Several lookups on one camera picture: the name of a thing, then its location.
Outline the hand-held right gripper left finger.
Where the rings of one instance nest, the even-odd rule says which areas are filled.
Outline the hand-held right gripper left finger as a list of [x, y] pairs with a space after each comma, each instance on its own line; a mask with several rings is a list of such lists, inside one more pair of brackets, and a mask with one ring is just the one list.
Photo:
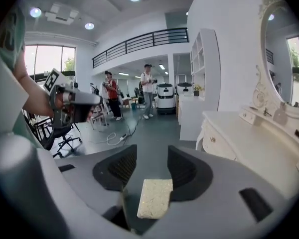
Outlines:
[[137, 146], [54, 159], [37, 152], [45, 184], [66, 226], [67, 239], [136, 239], [112, 222], [124, 209], [124, 190], [137, 164]]

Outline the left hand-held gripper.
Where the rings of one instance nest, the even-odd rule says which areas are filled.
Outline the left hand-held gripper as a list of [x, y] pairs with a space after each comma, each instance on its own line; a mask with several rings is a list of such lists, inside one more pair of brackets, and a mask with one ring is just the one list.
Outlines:
[[[66, 127], [71, 123], [85, 122], [94, 108], [103, 102], [101, 96], [76, 92], [78, 84], [54, 68], [47, 76], [43, 87], [49, 95], [48, 100], [53, 110], [53, 127], [55, 129]], [[58, 93], [63, 93], [63, 102], [70, 107], [69, 114], [56, 108], [54, 100]]]

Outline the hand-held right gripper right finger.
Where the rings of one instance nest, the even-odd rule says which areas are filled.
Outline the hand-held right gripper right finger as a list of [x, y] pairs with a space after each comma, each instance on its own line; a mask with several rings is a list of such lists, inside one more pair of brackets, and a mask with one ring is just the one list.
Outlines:
[[290, 210], [269, 182], [246, 166], [185, 147], [168, 147], [173, 191], [147, 239], [264, 239]]

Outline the person's left hand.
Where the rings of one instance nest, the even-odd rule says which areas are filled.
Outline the person's left hand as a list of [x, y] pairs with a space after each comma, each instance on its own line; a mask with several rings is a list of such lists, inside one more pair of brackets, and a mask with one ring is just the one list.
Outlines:
[[71, 113], [71, 108], [66, 106], [63, 102], [63, 93], [56, 94], [54, 103], [57, 109], [62, 110], [67, 114]]

